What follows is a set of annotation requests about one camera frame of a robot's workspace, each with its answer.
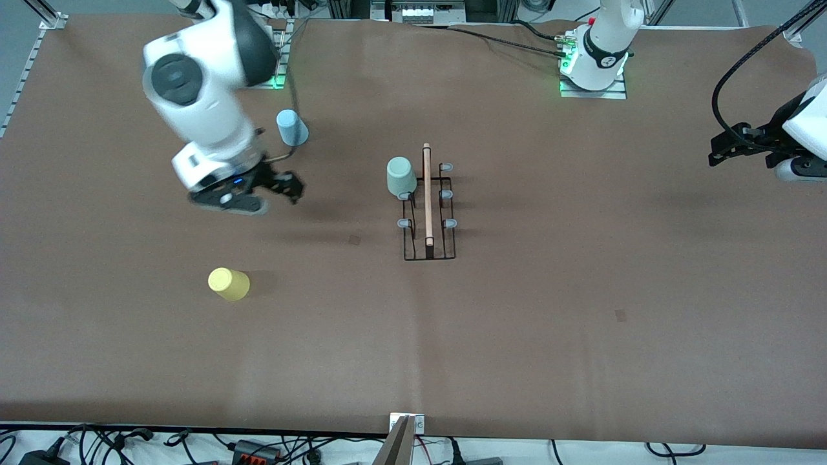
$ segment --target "wooden handle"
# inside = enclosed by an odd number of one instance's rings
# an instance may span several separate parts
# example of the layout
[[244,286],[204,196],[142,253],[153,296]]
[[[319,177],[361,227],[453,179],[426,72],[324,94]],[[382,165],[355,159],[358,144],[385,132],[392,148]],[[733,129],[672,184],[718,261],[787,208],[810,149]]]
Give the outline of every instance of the wooden handle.
[[431,206],[431,146],[422,146],[422,179],[425,184],[425,247],[433,247],[433,208]]

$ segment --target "yellow cup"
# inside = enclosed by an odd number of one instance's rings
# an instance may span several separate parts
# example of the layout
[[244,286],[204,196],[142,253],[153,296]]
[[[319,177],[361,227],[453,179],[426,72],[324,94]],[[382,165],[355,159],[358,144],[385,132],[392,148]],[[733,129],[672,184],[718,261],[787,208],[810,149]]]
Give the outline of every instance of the yellow cup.
[[216,268],[207,279],[209,288],[230,302],[239,300],[250,290],[250,278],[229,268]]

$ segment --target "brown table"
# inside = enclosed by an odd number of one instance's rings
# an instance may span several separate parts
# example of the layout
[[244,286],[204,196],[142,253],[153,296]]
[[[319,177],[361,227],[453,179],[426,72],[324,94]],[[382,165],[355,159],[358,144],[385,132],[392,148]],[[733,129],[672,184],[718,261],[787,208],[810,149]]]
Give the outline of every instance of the brown table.
[[[718,78],[768,29],[641,31],[629,100],[451,31],[311,22],[307,183],[196,209],[141,48],[187,22],[73,16],[0,141],[0,418],[827,447],[824,188],[706,165]],[[562,31],[568,23],[543,25]],[[516,26],[479,29],[536,46]],[[766,122],[815,75],[773,42],[724,91]],[[240,93],[273,153],[289,93]],[[453,162],[458,258],[399,255],[385,162]],[[235,304],[207,287],[249,271]]]

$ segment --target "wooden rod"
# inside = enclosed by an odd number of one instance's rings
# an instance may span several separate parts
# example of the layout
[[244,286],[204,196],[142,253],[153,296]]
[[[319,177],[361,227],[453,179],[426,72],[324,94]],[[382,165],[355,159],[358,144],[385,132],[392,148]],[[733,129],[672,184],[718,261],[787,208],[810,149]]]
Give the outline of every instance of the wooden rod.
[[433,207],[431,205],[431,146],[422,146],[422,179],[425,184],[425,257],[433,258]]

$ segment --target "teal cup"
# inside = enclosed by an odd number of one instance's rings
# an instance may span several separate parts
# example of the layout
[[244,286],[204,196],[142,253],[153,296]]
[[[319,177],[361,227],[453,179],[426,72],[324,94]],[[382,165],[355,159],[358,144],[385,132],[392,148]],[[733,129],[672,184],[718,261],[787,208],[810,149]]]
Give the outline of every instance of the teal cup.
[[407,158],[397,156],[388,162],[388,190],[395,197],[416,190],[416,175]]

